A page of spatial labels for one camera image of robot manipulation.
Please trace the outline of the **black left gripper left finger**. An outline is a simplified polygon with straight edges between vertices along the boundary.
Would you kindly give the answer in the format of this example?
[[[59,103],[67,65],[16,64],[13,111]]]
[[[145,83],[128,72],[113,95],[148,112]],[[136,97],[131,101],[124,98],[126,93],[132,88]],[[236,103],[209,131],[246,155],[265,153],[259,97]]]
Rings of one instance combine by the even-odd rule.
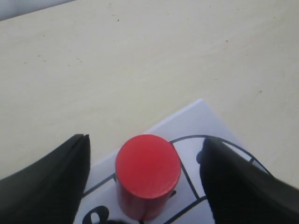
[[[1,179],[2,224],[72,224],[91,166],[88,135],[76,134],[28,167]]]

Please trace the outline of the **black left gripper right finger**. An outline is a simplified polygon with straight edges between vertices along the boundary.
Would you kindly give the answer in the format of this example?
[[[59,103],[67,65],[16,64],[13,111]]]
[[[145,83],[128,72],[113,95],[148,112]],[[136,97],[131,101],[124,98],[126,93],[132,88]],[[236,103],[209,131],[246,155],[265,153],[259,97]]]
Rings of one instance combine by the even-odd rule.
[[[299,190],[257,168],[222,142],[206,138],[197,161],[215,223],[299,222]]]

